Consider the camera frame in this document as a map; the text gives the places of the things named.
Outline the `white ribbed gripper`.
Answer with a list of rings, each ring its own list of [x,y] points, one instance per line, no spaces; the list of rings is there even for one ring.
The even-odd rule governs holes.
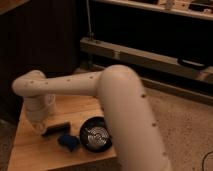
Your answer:
[[[43,135],[47,131],[45,120],[56,113],[54,94],[24,98],[25,116],[34,130]]]

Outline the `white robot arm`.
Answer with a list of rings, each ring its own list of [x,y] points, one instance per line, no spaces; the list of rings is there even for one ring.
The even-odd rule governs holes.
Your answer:
[[[102,108],[122,171],[173,171],[148,95],[138,74],[124,65],[102,71],[46,77],[33,70],[12,83],[26,117],[39,133],[55,107],[56,94],[95,96]]]

